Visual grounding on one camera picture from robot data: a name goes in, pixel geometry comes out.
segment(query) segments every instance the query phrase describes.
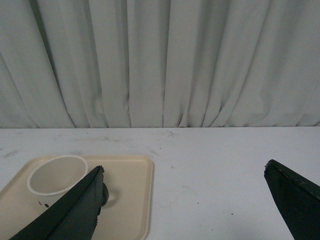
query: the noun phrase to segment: table surface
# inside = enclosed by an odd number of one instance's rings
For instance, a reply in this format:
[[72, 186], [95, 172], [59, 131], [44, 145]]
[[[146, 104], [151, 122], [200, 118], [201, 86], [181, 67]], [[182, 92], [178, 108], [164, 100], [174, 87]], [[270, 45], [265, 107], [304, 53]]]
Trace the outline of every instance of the table surface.
[[0, 129], [0, 190], [31, 159], [67, 154], [152, 159], [147, 240], [293, 240], [265, 165], [320, 185], [320, 127]]

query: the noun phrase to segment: white curtain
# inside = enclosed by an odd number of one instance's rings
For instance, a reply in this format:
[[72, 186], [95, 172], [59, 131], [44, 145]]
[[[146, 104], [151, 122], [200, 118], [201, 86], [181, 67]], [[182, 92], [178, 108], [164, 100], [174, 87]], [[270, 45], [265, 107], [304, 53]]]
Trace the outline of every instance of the white curtain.
[[320, 1], [0, 2], [0, 127], [315, 126]]

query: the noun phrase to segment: scuff mark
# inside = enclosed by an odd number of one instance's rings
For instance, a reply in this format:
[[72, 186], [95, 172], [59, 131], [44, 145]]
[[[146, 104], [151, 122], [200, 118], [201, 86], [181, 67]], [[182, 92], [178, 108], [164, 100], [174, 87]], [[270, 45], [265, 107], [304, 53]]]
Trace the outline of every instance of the scuff mark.
[[88, 137], [88, 138], [74, 138], [70, 142], [103, 142], [106, 138]]
[[153, 150], [151, 147], [147, 147], [147, 149], [150, 153], [159, 156], [159, 154], [155, 150]]
[[16, 155], [16, 153], [18, 153], [19, 151], [18, 150], [14, 150], [14, 151], [11, 151], [9, 153], [7, 153], [6, 155], [4, 155], [3, 157], [6, 159], [6, 158], [9, 158], [9, 157], [13, 157], [14, 155]]
[[177, 133], [173, 133], [172, 131], [167, 131], [169, 133], [168, 138], [173, 138], [175, 135], [179, 135]]
[[108, 141], [110, 141], [110, 142], [114, 142], [114, 143], [117, 143], [117, 142], [120, 142], [120, 140], [119, 139], [111, 139], [111, 138], [108, 138], [108, 137], [104, 137], [104, 139], [105, 140], [108, 140]]
[[174, 200], [168, 201], [169, 204], [175, 204], [177, 202], [177, 197], [174, 198]]
[[191, 187], [186, 186], [186, 185], [182, 185], [182, 188], [183, 188], [183, 189], [191, 189]]

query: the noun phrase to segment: curtain fold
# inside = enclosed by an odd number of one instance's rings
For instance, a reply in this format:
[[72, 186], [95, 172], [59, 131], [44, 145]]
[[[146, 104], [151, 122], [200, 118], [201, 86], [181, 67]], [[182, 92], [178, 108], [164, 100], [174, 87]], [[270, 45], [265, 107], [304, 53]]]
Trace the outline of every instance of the curtain fold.
[[315, 126], [320, 2], [0, 2], [1, 128]]

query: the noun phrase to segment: beige tray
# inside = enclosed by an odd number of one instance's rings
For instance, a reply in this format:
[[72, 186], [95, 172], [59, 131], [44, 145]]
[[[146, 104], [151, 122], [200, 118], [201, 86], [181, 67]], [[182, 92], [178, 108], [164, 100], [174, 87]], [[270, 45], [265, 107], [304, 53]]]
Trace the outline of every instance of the beige tray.
[[[0, 240], [8, 240], [42, 210], [27, 189], [31, 171], [55, 156], [29, 161], [0, 192]], [[109, 200], [102, 207], [92, 240], [143, 240], [149, 228], [153, 163], [146, 156], [83, 156], [92, 170], [104, 168]]]

